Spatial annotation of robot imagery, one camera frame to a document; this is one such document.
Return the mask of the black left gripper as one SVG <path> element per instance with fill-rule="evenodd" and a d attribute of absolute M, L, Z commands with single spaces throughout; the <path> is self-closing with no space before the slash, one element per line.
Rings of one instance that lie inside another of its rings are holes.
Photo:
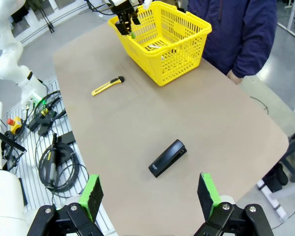
<path fill-rule="evenodd" d="M 135 25 L 140 24 L 138 18 L 138 4 L 120 4 L 112 6 L 112 12 L 119 17 L 118 21 L 115 23 L 116 28 L 121 35 L 130 35 L 131 38 L 135 38 L 135 33 L 131 28 L 131 20 L 129 18 L 122 18 L 120 16 L 125 15 L 132 17 L 132 21 Z"/>

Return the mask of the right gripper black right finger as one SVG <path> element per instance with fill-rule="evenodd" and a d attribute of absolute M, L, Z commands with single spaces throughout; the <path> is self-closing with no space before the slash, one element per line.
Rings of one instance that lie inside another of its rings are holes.
<path fill-rule="evenodd" d="M 224 202 L 208 173 L 200 173 L 198 198 L 205 222 L 195 232 L 196 236 L 271 236 L 273 231 L 259 204 L 239 208 L 236 204 Z"/>

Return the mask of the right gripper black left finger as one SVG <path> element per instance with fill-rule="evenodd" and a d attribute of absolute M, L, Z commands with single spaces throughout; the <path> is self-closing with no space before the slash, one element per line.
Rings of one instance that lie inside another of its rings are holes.
<path fill-rule="evenodd" d="M 29 236 L 102 236 L 95 224 L 103 198 L 98 175 L 91 175 L 78 202 L 56 209 L 52 205 L 41 206 L 29 228 Z"/>

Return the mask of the person's left hand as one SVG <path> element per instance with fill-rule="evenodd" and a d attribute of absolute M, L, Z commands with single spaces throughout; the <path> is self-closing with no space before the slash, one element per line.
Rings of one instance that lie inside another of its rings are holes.
<path fill-rule="evenodd" d="M 243 81 L 243 78 L 237 77 L 232 70 L 227 73 L 227 77 L 236 85 L 239 85 Z"/>

